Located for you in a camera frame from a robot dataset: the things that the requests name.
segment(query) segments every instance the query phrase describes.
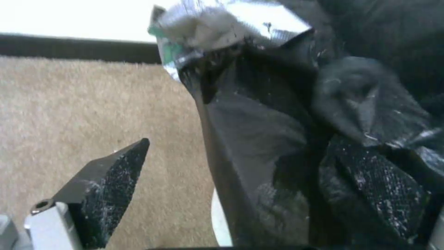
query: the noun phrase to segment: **textured black surface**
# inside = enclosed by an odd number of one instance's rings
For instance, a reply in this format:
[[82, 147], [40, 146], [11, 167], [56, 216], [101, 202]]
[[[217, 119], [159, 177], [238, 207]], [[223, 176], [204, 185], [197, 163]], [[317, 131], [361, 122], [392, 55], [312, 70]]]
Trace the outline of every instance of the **textured black surface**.
[[0, 34], [0, 55], [160, 64], [157, 44]]
[[320, 184], [356, 241], [413, 243], [431, 197], [376, 150], [340, 136], [327, 149]]
[[144, 138], [89, 162], [54, 195], [68, 204], [85, 249], [106, 246], [130, 204], [149, 144]]

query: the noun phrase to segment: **silver metal part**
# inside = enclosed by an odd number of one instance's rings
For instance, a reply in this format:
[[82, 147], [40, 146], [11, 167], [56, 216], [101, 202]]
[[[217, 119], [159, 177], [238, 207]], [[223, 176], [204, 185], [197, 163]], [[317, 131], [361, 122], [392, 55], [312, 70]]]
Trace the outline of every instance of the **silver metal part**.
[[38, 214], [29, 216], [32, 245], [35, 250], [81, 250], [77, 231], [65, 203], [57, 202]]
[[428, 250], [444, 250], [444, 207], [435, 223]]
[[165, 70], [178, 70], [205, 52], [248, 43], [275, 48], [312, 27], [274, 0], [181, 0], [167, 11], [155, 6], [149, 33], [157, 37]]
[[0, 214], [0, 249], [12, 249], [18, 237], [19, 233], [10, 217]]
[[35, 215], [38, 213], [41, 213], [43, 211], [46, 211], [54, 206], [54, 201], [52, 199], [44, 199], [36, 203], [31, 208], [31, 215]]

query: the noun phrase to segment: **screw hole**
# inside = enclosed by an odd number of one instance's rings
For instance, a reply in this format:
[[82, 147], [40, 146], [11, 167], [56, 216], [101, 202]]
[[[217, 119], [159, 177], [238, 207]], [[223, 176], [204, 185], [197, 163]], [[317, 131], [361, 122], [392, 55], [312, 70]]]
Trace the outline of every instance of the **screw hole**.
[[42, 208], [48, 205], [47, 201], [41, 201], [39, 203], [37, 203], [36, 208]]

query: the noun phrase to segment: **floor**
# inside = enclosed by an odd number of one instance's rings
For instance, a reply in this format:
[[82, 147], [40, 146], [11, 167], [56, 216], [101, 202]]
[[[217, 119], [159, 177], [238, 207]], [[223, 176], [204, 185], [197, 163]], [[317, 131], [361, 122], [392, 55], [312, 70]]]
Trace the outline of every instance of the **floor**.
[[193, 99], [158, 65], [0, 57], [0, 213], [17, 225], [88, 161], [147, 137], [107, 249], [215, 246]]

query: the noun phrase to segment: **black plastic bag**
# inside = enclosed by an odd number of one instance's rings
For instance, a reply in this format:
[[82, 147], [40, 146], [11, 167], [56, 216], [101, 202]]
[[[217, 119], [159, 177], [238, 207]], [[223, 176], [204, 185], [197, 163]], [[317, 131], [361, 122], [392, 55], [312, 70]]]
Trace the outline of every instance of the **black plastic bag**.
[[184, 69], [181, 80], [196, 101], [234, 244], [307, 243], [307, 196], [327, 137], [280, 68], [227, 49]]
[[442, 123], [373, 59], [346, 57], [319, 72], [313, 107], [335, 136], [321, 190], [352, 242], [426, 245], [443, 205]]
[[335, 129], [363, 146], [406, 141], [430, 127], [430, 115], [373, 59], [345, 57], [323, 67], [313, 109]]

